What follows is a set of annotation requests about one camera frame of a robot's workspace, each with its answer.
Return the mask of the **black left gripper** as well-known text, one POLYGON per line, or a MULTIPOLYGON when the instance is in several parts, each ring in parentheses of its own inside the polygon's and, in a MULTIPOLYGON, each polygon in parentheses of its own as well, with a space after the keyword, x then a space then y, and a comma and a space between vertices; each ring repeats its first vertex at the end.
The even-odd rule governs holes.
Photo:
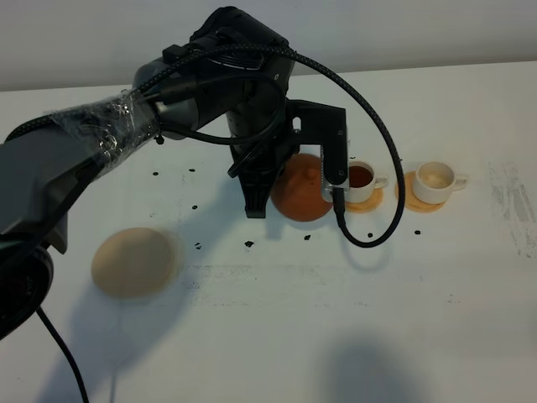
POLYGON ((266 218, 274 183, 282 170, 279 137, 288 128, 288 85, 272 76, 230 75, 237 94, 226 112, 233 164, 228 170, 242 187, 247 218, 266 218))

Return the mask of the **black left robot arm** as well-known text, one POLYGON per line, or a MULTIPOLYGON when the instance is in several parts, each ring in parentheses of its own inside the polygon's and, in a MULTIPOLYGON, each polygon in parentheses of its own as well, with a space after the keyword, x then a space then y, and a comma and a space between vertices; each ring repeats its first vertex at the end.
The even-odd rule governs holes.
POLYGON ((97 178, 151 140, 251 148, 284 126, 289 41, 234 7, 141 67, 131 89, 16 127, 1 146, 1 334, 40 307, 67 249, 67 214, 97 178))

